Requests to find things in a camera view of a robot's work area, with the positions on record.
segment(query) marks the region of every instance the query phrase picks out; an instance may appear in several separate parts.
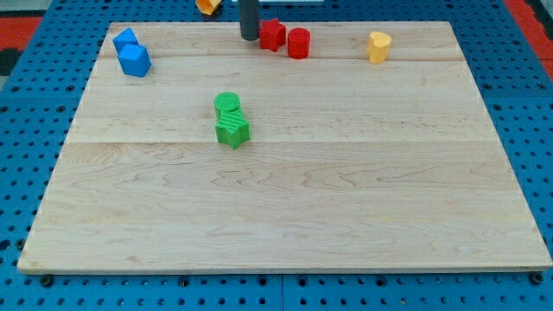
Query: wooden board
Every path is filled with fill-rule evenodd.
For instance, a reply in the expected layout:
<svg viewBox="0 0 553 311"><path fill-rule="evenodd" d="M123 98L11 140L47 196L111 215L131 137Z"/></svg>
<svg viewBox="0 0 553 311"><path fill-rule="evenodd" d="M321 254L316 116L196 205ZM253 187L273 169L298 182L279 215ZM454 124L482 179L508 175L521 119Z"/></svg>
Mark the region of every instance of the wooden board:
<svg viewBox="0 0 553 311"><path fill-rule="evenodd" d="M446 22L115 23L19 260L29 274L544 270L537 226ZM124 76L132 27L153 66ZM371 65L368 34L393 36ZM217 144L213 98L251 141Z"/></svg>

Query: blue pegboard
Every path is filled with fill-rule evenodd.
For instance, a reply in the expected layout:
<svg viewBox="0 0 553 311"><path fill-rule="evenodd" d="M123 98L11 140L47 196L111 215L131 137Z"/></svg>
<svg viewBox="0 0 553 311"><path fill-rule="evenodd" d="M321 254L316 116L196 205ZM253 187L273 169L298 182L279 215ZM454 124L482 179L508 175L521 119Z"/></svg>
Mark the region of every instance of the blue pegboard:
<svg viewBox="0 0 553 311"><path fill-rule="evenodd" d="M543 237L553 245L553 85L501 1L263 5L283 21L450 21ZM0 94L0 309L551 308L553 274L24 276L16 269L110 22L237 21L194 0L54 0Z"/></svg>

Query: yellow block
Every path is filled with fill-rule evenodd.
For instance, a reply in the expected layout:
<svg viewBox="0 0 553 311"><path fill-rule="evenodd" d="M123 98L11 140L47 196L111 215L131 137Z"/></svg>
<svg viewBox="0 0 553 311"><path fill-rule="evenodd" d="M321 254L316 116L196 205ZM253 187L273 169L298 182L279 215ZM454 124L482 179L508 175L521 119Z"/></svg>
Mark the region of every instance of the yellow block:
<svg viewBox="0 0 553 311"><path fill-rule="evenodd" d="M391 37L383 32L373 31L369 35L369 45L366 48L366 54L372 64L380 64L388 56L390 50Z"/></svg>
<svg viewBox="0 0 553 311"><path fill-rule="evenodd" d="M221 0L196 0L196 6L201 13L211 15L219 7Z"/></svg>

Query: blue hexagonal block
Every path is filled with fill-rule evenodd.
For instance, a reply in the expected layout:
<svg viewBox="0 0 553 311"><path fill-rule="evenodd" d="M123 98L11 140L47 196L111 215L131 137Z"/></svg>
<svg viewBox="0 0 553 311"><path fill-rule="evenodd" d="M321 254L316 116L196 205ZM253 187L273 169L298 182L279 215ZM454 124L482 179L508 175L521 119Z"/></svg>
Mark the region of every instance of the blue hexagonal block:
<svg viewBox="0 0 553 311"><path fill-rule="evenodd" d="M127 44L138 45L137 37L132 32L132 29L125 29L121 34L113 38L113 45L118 53L120 53Z"/></svg>
<svg viewBox="0 0 553 311"><path fill-rule="evenodd" d="M127 44L118 54L119 63L124 74L144 77L151 67L148 51L141 45Z"/></svg>

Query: green block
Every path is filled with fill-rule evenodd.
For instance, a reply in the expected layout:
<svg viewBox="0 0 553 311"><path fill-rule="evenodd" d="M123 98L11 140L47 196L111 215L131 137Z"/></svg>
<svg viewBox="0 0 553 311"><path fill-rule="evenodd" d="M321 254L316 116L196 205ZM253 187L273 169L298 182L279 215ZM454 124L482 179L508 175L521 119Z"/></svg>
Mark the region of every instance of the green block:
<svg viewBox="0 0 553 311"><path fill-rule="evenodd" d="M238 146L250 140L250 124L244 119L240 109L236 111L221 111L220 120L215 125L217 141L226 143L231 148Z"/></svg>
<svg viewBox="0 0 553 311"><path fill-rule="evenodd" d="M233 112L240 109L240 98L233 92L222 92L215 97L215 115L217 120L221 119L221 112Z"/></svg>

